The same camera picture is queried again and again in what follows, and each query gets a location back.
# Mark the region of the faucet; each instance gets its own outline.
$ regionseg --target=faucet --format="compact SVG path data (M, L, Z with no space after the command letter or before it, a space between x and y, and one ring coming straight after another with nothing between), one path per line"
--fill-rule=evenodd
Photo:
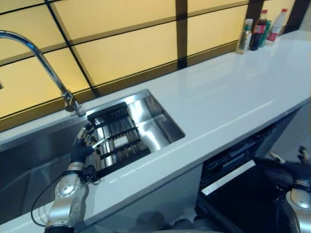
M3 30L0 30L0 38L7 38L7 39L18 41L22 43L23 45L25 45L26 47L30 48L30 50L35 54L39 62L45 68L50 78L53 80L53 82L57 85L57 87L62 92L62 97L66 102L66 105L65 105L66 111L68 112L76 111L77 115L80 116L78 112L78 109L80 108L79 103L77 102L73 94L65 87L62 81L59 79L59 77L57 76L53 68L51 67L50 63L43 56L41 50L36 45L34 45L33 42L31 42L29 39L25 38L22 35L19 35L17 33L10 32L10 31L3 31Z

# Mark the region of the white countertop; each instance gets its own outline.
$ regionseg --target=white countertop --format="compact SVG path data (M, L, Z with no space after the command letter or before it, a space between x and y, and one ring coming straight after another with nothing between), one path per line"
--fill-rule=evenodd
M248 133L286 115L310 97L311 32L296 31L273 47L228 53L189 68L84 103L93 108L149 89L186 136L89 185L90 224L184 173ZM0 133L0 143L52 125L65 111ZM51 203L35 210L48 213ZM30 214L0 225L0 232L42 232Z

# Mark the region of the bottle cap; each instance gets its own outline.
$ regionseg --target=bottle cap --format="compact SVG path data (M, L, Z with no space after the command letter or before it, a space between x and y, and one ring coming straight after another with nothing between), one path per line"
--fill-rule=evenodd
M252 18L247 18L247 19L245 20L245 24L252 26L252 24L253 24L253 19L252 19Z

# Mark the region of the plastic bottle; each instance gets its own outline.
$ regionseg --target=plastic bottle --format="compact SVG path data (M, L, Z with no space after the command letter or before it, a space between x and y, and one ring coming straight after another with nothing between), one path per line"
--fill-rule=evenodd
M268 34L269 34L269 30L270 30L271 23L272 23L271 20L267 20L266 29L264 30L264 33L263 33L263 35L262 35L262 37L261 37L261 39L260 39L260 42L259 42L259 46L260 46L260 47L263 47L264 44L265 44L265 41L266 41L267 36L268 36Z
M268 42L269 41L274 42L276 40L276 37L280 33L283 23L285 21L286 12L287 12L287 9L283 8L281 13L274 20L271 31L267 37Z
M248 18L245 20L244 23L244 30L241 32L238 44L237 44L237 49L236 52L239 54L244 54L246 53L249 43L252 38L252 28L253 20L251 18Z
M264 33L264 30L266 29L267 12L268 10L262 10L260 18L256 22L253 37L249 47L250 50L257 50L259 48L260 39L262 37L262 34Z

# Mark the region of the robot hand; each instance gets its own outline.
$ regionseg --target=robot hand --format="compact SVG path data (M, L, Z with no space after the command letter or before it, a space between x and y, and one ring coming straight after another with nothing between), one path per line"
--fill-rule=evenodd
M55 188L55 201L45 226L45 233L73 233L74 226L82 221L81 206L86 193L82 171L86 158L91 155L101 140L87 146L85 137L90 135L91 126L85 125L78 133L70 153L70 165Z

